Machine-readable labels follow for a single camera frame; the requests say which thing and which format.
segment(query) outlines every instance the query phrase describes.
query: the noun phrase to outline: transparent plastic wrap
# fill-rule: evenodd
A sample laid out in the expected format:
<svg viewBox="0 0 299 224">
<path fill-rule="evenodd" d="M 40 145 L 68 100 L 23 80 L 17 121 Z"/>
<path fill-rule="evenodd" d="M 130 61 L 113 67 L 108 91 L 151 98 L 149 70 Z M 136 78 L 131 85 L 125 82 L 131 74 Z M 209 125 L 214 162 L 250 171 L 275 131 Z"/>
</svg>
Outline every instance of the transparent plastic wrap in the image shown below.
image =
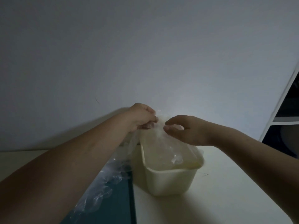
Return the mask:
<svg viewBox="0 0 299 224">
<path fill-rule="evenodd" d="M 83 213 L 88 214 L 97 211 L 102 200 L 111 196 L 112 189 L 106 185 L 108 182 L 118 184 L 120 181 L 128 179 L 127 172 L 132 170 L 132 152 L 139 142 L 139 135 L 139 131 L 134 132 L 129 143 L 118 147 L 95 177 L 75 208 L 69 213 L 70 219 L 74 220 L 75 223 L 79 221 Z"/>
<path fill-rule="evenodd" d="M 204 162 L 202 151 L 166 134 L 163 126 L 168 119 L 159 116 L 158 123 L 155 123 L 150 130 L 141 133 L 140 142 L 143 145 L 146 166 L 158 171 L 202 166 Z"/>
</svg>

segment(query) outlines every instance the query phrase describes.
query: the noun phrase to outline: person's left arm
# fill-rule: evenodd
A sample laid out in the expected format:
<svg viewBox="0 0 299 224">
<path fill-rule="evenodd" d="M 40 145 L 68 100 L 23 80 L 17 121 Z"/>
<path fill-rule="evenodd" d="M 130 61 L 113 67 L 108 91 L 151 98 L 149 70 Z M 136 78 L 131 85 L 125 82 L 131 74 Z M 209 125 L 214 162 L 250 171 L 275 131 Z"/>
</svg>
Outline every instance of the person's left arm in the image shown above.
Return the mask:
<svg viewBox="0 0 299 224">
<path fill-rule="evenodd" d="M 59 223 L 125 136 L 155 111 L 143 104 L 45 152 L 0 182 L 0 223 Z"/>
</svg>

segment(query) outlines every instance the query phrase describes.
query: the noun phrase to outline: person's right hand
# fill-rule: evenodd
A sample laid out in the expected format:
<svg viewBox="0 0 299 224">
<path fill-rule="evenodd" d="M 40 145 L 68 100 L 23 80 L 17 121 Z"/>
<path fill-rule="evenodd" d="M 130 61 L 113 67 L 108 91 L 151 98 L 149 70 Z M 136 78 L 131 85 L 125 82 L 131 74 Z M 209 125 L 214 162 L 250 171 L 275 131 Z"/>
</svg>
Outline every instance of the person's right hand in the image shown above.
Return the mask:
<svg viewBox="0 0 299 224">
<path fill-rule="evenodd" d="M 184 130 L 171 126 L 174 124 L 181 125 Z M 194 116 L 179 115 L 166 121 L 164 131 L 190 145 L 212 145 L 223 128 L 225 127 Z"/>
</svg>

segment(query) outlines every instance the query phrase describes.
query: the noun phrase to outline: hand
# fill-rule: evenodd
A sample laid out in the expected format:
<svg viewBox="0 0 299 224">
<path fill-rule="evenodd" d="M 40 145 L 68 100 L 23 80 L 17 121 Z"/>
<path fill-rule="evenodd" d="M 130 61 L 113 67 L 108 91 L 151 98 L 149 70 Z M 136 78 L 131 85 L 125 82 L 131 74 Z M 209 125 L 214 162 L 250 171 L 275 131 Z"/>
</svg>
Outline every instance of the hand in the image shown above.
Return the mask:
<svg viewBox="0 0 299 224">
<path fill-rule="evenodd" d="M 171 125 L 181 125 L 184 130 L 178 130 Z M 190 145 L 212 145 L 221 135 L 224 126 L 211 123 L 194 116 L 179 115 L 166 121 L 164 131 L 182 142 Z"/>
<path fill-rule="evenodd" d="M 158 122 L 158 117 L 155 116 L 155 110 L 151 107 L 136 103 L 130 107 L 127 114 L 132 121 L 131 132 L 137 129 L 149 129 L 153 122 Z"/>
</svg>

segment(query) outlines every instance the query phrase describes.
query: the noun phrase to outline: person's left hand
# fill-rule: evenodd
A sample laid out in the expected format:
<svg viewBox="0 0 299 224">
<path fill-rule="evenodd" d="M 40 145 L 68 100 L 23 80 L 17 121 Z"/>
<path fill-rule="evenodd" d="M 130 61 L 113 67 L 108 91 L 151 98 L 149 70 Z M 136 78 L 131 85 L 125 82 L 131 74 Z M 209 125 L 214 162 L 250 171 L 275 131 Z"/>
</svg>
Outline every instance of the person's left hand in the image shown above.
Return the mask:
<svg viewBox="0 0 299 224">
<path fill-rule="evenodd" d="M 136 103 L 127 111 L 127 114 L 132 121 L 131 132 L 137 129 L 149 129 L 153 122 L 158 122 L 158 117 L 155 116 L 155 110 L 151 107 Z"/>
</svg>

